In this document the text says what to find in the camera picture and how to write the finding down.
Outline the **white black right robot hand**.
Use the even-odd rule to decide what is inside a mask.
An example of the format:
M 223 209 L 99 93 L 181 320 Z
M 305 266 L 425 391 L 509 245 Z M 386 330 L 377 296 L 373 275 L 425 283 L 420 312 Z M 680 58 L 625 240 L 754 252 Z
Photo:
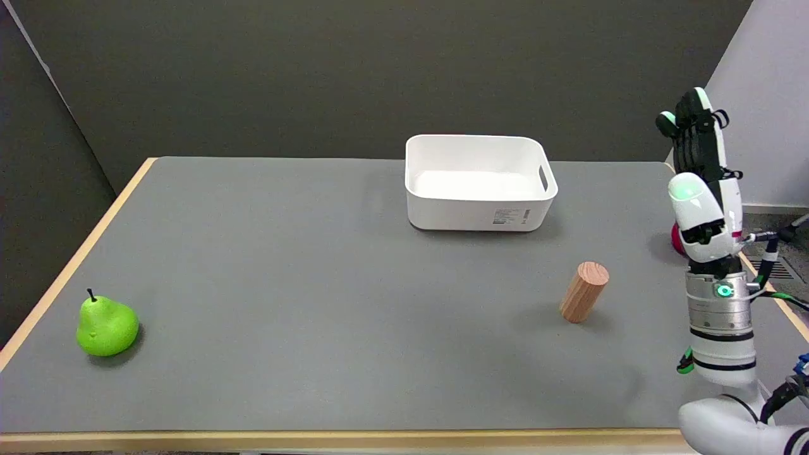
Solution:
M 686 256 L 709 263 L 736 256 L 741 249 L 743 173 L 727 163 L 723 130 L 730 118 L 715 110 L 702 87 L 682 95 L 673 112 L 660 112 L 657 130 L 671 141 L 670 196 L 677 235 Z

